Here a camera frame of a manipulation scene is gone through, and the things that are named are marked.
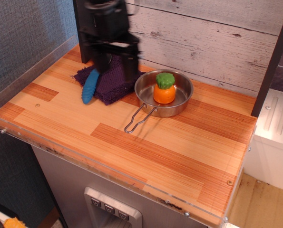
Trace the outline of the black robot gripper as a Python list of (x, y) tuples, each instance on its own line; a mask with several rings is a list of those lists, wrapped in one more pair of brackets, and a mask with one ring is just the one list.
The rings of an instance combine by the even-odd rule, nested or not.
[(90, 26), (86, 33), (91, 47), (91, 59), (96, 70), (103, 74), (109, 70), (111, 53), (122, 54), (126, 82), (138, 75), (139, 39), (129, 32), (129, 14), (124, 0), (87, 0)]

